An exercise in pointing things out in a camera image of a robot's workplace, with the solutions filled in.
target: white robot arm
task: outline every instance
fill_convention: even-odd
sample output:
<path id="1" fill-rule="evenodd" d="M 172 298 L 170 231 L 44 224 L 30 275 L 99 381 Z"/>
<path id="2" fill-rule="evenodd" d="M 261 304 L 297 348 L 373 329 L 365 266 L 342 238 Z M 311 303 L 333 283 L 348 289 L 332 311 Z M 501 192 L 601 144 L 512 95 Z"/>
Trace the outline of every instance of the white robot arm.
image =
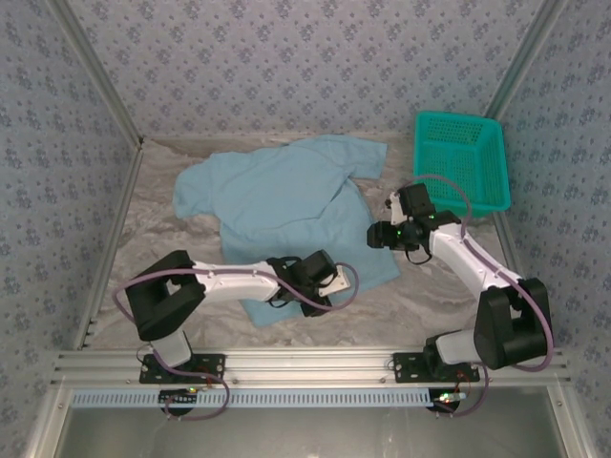
<path id="1" fill-rule="evenodd" d="M 328 296 L 350 288 L 341 265 L 325 251 L 304 260 L 270 258 L 250 265 L 215 265 L 192 261 L 186 251 L 175 251 L 137 276 L 161 271 L 193 269 L 192 275 L 164 275 L 126 289 L 139 337 L 150 342 L 161 359 L 177 367 L 192 357 L 182 324 L 200 304 L 251 299 L 286 304 L 301 301 L 304 316 L 315 317 L 332 310 Z M 295 296 L 283 284 L 299 296 Z"/>
<path id="2" fill-rule="evenodd" d="M 437 212 L 424 184 L 392 193 L 386 202 L 391 221 L 379 221 L 368 230 L 368 245 L 410 252 L 423 249 L 446 262 L 479 299 L 474 329 L 458 330 L 427 339 L 429 365 L 483 362 L 492 369 L 520 363 L 547 352 L 541 322 L 518 295 L 519 284 L 550 322 L 547 290 L 538 279 L 522 279 L 495 260 L 468 233 L 452 212 Z"/>

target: wall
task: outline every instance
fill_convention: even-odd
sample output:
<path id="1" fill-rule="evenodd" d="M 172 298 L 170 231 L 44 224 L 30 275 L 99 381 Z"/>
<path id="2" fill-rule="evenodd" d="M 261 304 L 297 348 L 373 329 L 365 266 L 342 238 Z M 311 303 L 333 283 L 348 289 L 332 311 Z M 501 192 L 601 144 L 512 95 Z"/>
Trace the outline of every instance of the wall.
<path id="1" fill-rule="evenodd" d="M 144 135 L 481 114 L 540 0 L 71 0 Z"/>
<path id="2" fill-rule="evenodd" d="M 132 147 L 42 0 L 0 2 L 0 456 L 24 450 L 67 349 Z"/>
<path id="3" fill-rule="evenodd" d="M 611 5 L 571 0 L 512 100 L 509 213 L 547 283 L 602 456 L 611 456 Z"/>

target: purple cable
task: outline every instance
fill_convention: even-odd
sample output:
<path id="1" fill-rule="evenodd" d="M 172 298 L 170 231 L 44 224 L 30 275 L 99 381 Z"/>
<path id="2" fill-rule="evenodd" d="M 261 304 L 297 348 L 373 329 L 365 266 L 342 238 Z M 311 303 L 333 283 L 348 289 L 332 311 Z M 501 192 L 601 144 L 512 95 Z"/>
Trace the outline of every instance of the purple cable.
<path id="1" fill-rule="evenodd" d="M 165 401 L 165 406 L 163 409 L 165 410 L 165 414 L 168 416 L 168 418 L 178 420 L 178 421 L 185 421 L 185 422 L 197 422 L 199 420 L 210 420 L 211 418 L 218 417 L 219 415 L 221 415 L 223 412 L 226 411 L 227 406 L 229 405 L 229 399 L 231 399 L 231 391 L 229 389 L 229 385 L 227 384 L 225 380 L 223 380 L 221 377 L 217 377 L 216 375 L 208 374 L 206 372 L 186 372 L 184 370 L 174 369 L 173 367 L 170 367 L 168 364 L 165 363 L 165 361 L 161 359 L 161 357 L 159 356 L 156 350 L 153 350 L 153 355 L 155 355 L 155 358 L 157 359 L 161 367 L 163 367 L 168 372 L 171 372 L 176 375 L 186 376 L 186 377 L 201 377 L 203 379 L 211 379 L 215 381 L 216 383 L 221 384 L 222 387 L 225 388 L 226 395 L 225 395 L 224 401 L 222 402 L 222 406 L 217 408 L 214 412 L 207 413 L 205 415 L 194 415 L 194 416 L 189 416 L 189 417 L 177 417 L 175 415 L 172 415 L 170 413 L 170 405 L 174 401 L 175 396 L 170 396 Z"/>
<path id="2" fill-rule="evenodd" d="M 482 256 L 466 239 L 467 223 L 472 218 L 473 209 L 471 207 L 471 202 L 469 201 L 469 198 L 467 197 L 465 192 L 456 183 L 440 175 L 420 175 L 418 177 L 414 177 L 411 181 L 408 182 L 408 184 L 413 183 L 416 180 L 427 179 L 427 178 L 437 179 L 439 181 L 443 181 L 449 184 L 458 192 L 458 194 L 465 201 L 465 203 L 467 204 L 467 217 L 465 217 L 462 220 L 462 224 L 460 225 L 460 237 L 462 239 L 462 242 L 465 244 L 467 249 L 478 260 L 480 260 L 489 269 L 495 271 L 496 266 L 492 264 L 490 261 L 488 261 L 484 256 Z M 539 322 L 541 323 L 541 326 L 543 328 L 543 334 L 545 334 L 545 342 L 547 344 L 547 353 L 545 354 L 545 359 L 541 362 L 541 364 L 534 365 L 534 366 L 515 364 L 514 367 L 516 369 L 523 370 L 526 372 L 540 372 L 541 370 L 545 369 L 550 364 L 550 362 L 552 361 L 552 358 L 554 357 L 554 351 L 553 351 L 554 350 L 554 338 L 552 336 L 552 329 L 550 328 L 550 325 L 547 323 L 547 320 L 545 320 L 545 317 L 543 316 L 543 312 L 541 311 L 541 309 L 539 308 L 535 300 L 531 297 L 530 294 L 526 292 L 526 290 L 524 290 L 524 288 L 522 288 L 517 283 L 517 281 L 514 281 L 513 279 L 511 279 L 504 272 L 498 272 L 498 276 L 501 277 L 506 282 L 508 282 L 517 291 L 517 293 L 522 298 L 524 298 L 524 300 L 531 306 L 531 308 L 533 309 L 533 312 L 535 312 L 535 315 L 537 315 L 537 318 Z"/>
<path id="3" fill-rule="evenodd" d="M 112 296 L 113 296 L 113 302 L 115 303 L 116 308 L 118 308 L 121 311 L 121 313 L 125 315 L 125 318 L 127 318 L 131 323 L 134 323 L 134 317 L 130 315 L 130 313 L 127 311 L 127 309 L 123 306 L 123 304 L 121 303 L 121 301 L 118 298 L 118 295 L 121 291 L 131 286 L 143 283 L 145 281 L 150 281 L 150 280 L 158 279 L 161 277 L 169 277 L 172 275 L 245 274 L 245 275 L 257 275 L 260 277 L 265 277 L 273 281 L 276 281 L 278 284 L 282 285 L 289 292 L 291 292 L 300 301 L 305 302 L 308 305 L 311 305 L 315 308 L 319 308 L 321 310 L 332 312 L 336 310 L 342 310 L 343 308 L 348 307 L 356 298 L 356 295 L 358 294 L 358 291 L 359 291 L 359 285 L 360 285 L 359 274 L 354 267 L 352 267 L 350 264 L 347 264 L 345 262 L 337 262 L 335 265 L 345 267 L 350 272 L 352 272 L 352 275 L 354 276 L 354 290 L 352 291 L 352 295 L 345 302 L 339 305 L 331 306 L 331 307 L 327 307 L 326 305 L 320 305 L 317 302 L 311 301 L 310 299 L 302 295 L 299 291 L 297 291 L 295 288 L 293 288 L 290 284 L 276 277 L 273 274 L 269 274 L 267 272 L 260 272 L 260 271 L 253 270 L 253 269 L 168 269 L 168 270 L 160 270 L 158 272 L 153 272 L 151 274 L 142 275 L 141 277 L 136 277 L 134 279 L 124 282 L 123 284 L 115 288 L 115 290 L 112 293 Z M 214 380 L 215 382 L 222 384 L 222 386 L 225 389 L 225 392 L 227 393 L 225 396 L 225 400 L 222 403 L 222 406 L 220 406 L 214 412 L 208 413 L 206 415 L 189 416 L 189 417 L 176 417 L 175 415 L 172 415 L 170 413 L 169 406 L 170 404 L 172 404 L 172 401 L 174 400 L 174 397 L 170 396 L 166 400 L 165 407 L 164 407 L 164 411 L 166 415 L 168 416 L 168 418 L 172 418 L 172 419 L 179 420 L 179 421 L 184 420 L 184 421 L 194 422 L 198 420 L 209 420 L 225 412 L 225 410 L 227 409 L 227 405 L 229 404 L 229 399 L 230 399 L 230 394 L 231 394 L 229 385 L 226 383 L 225 380 L 221 379 L 220 377 L 217 377 L 216 375 L 208 374 L 205 372 L 187 372 L 184 370 L 174 369 L 173 367 L 169 366 L 165 361 L 161 359 L 160 355 L 157 353 L 156 350 L 153 350 L 153 354 L 155 355 L 155 358 L 157 359 L 161 367 L 163 367 L 168 372 L 171 372 L 176 375 L 186 376 L 186 377 L 200 377 L 200 378 Z"/>
<path id="4" fill-rule="evenodd" d="M 301 294 L 299 291 L 297 291 L 295 288 L 293 288 L 286 281 L 278 278 L 274 274 L 269 274 L 267 272 L 261 272 L 261 271 L 258 271 L 256 269 L 253 270 L 253 269 L 193 269 L 193 268 L 190 268 L 190 269 L 159 270 L 158 272 L 153 272 L 153 273 L 150 273 L 150 274 L 142 275 L 140 277 L 136 277 L 134 279 L 131 279 L 129 281 L 124 282 L 123 284 L 121 284 L 120 286 L 115 288 L 115 290 L 113 291 L 112 296 L 113 296 L 113 302 L 115 303 L 116 308 L 118 308 L 123 313 L 123 315 L 125 315 L 125 317 L 130 322 L 133 323 L 134 322 L 134 317 L 132 317 L 132 315 L 130 315 L 130 313 L 123 306 L 121 301 L 118 299 L 119 293 L 121 291 L 131 287 L 131 286 L 134 286 L 134 285 L 140 284 L 140 283 L 144 283 L 145 281 L 159 279 L 161 277 L 169 277 L 169 276 L 172 276 L 172 275 L 209 275 L 209 274 L 226 275 L 226 274 L 244 274 L 244 275 L 250 275 L 250 276 L 265 277 L 267 279 L 276 281 L 278 284 L 281 284 L 290 293 L 292 293 L 293 296 L 295 296 L 301 302 L 305 302 L 305 303 L 307 303 L 308 305 L 311 305 L 314 308 L 325 310 L 327 312 L 334 312 L 334 311 L 337 311 L 337 310 L 342 310 L 343 308 L 348 307 L 352 302 L 354 302 L 354 299 L 356 298 L 356 295 L 359 292 L 359 285 L 360 285 L 360 282 L 361 282 L 359 280 L 358 272 L 350 264 L 347 264 L 345 262 L 336 262 L 335 265 L 345 267 L 350 272 L 352 272 L 352 275 L 354 276 L 354 288 L 353 288 L 354 290 L 352 291 L 352 295 L 345 302 L 340 303 L 339 305 L 334 305 L 334 306 L 320 305 L 319 303 L 308 299 L 306 296 Z"/>

